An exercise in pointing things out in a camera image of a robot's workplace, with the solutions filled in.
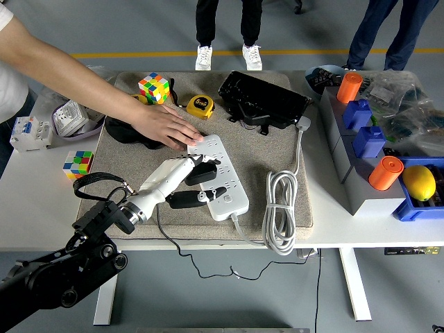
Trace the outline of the person's hand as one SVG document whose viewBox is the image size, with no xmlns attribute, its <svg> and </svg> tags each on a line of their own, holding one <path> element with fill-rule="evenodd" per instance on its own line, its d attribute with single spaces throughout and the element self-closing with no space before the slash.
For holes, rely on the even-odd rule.
<svg viewBox="0 0 444 333">
<path fill-rule="evenodd" d="M 203 140 L 195 127 L 173 108 L 163 105 L 142 105 L 127 122 L 143 136 L 177 151 Z"/>
</svg>

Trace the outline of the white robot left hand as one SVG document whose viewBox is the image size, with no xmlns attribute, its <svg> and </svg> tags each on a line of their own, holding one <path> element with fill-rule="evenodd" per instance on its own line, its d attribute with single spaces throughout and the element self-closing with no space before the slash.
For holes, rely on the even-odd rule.
<svg viewBox="0 0 444 333">
<path fill-rule="evenodd" d="M 174 191 L 198 166 L 221 162 L 214 157 L 191 154 L 165 160 L 141 185 L 136 195 L 131 196 L 121 211 L 128 219 L 145 222 L 151 218 L 155 206 L 167 202 L 173 209 L 200 207 L 222 196 L 227 189 L 218 187 L 201 191 Z"/>
</svg>

